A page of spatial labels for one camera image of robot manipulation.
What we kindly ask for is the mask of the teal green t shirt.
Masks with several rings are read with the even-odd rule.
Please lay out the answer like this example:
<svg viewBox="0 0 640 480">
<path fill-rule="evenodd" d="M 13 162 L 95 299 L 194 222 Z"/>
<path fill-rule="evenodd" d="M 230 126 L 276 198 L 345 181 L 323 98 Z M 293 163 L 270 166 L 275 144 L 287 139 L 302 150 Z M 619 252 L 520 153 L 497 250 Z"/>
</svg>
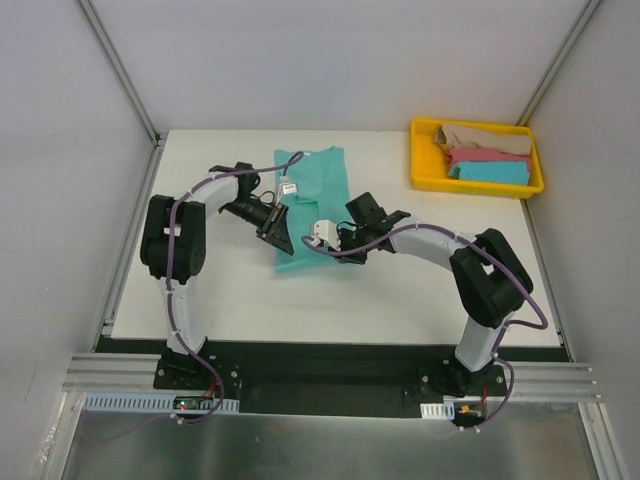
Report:
<svg viewBox="0 0 640 480">
<path fill-rule="evenodd" d="M 345 204 L 350 200 L 345 151 L 332 146 L 321 151 L 307 151 L 304 158 L 287 170 L 275 172 L 275 180 L 287 177 L 296 191 L 282 197 L 288 207 L 287 226 L 294 253 L 276 252 L 274 270 L 279 275 L 293 274 L 318 267 L 336 266 L 338 262 L 307 248 L 301 241 L 319 220 L 335 224 L 349 219 Z"/>
</svg>

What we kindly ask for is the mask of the yellow plastic bin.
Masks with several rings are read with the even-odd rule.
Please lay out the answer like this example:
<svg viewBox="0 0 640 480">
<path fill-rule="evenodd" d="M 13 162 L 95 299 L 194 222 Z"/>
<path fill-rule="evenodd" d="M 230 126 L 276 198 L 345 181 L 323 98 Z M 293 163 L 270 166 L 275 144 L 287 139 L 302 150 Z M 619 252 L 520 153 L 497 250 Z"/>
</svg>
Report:
<svg viewBox="0 0 640 480">
<path fill-rule="evenodd" d="M 454 180 L 447 175 L 445 154 L 435 143 L 435 133 L 439 125 L 450 123 L 476 128 L 494 134 L 522 134 L 532 141 L 532 172 L 527 186 Z M 529 199 L 545 188 L 543 172 L 537 152 L 533 131 L 525 126 L 492 123 L 465 122 L 443 119 L 414 118 L 410 123 L 410 168 L 411 185 L 416 190 L 472 194 Z"/>
</svg>

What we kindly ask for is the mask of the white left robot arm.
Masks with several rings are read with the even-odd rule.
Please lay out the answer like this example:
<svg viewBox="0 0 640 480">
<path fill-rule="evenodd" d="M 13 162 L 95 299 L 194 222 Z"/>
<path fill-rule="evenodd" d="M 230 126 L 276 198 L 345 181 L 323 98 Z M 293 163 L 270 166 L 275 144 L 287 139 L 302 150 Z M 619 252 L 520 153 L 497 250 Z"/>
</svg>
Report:
<svg viewBox="0 0 640 480">
<path fill-rule="evenodd" d="M 176 375 L 188 388 L 204 387 L 212 369 L 198 356 L 207 334 L 196 307 L 197 277 L 206 260 L 208 219 L 228 212 L 252 225 L 259 240 L 285 254 L 294 253 L 289 207 L 277 199 L 265 202 L 256 196 L 254 190 L 260 182 L 260 170 L 238 162 L 233 167 L 212 167 L 178 197 L 155 194 L 149 200 L 140 259 L 161 289 L 167 349 L 184 357 Z"/>
</svg>

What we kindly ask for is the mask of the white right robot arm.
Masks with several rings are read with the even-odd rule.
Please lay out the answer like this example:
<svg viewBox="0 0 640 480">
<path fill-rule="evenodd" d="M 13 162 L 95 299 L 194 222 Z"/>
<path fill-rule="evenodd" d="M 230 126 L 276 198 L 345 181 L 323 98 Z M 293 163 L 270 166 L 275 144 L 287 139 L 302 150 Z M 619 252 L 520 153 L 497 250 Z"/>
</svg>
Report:
<svg viewBox="0 0 640 480">
<path fill-rule="evenodd" d="M 468 315 L 450 369 L 452 387 L 473 394 L 486 381 L 484 368 L 506 319 L 533 292 L 533 282 L 505 236 L 489 228 L 462 235 L 427 224 L 409 213 L 387 213 L 366 192 L 346 204 L 351 228 L 338 229 L 344 262 L 362 264 L 374 250 L 426 260 L 450 271 Z"/>
</svg>

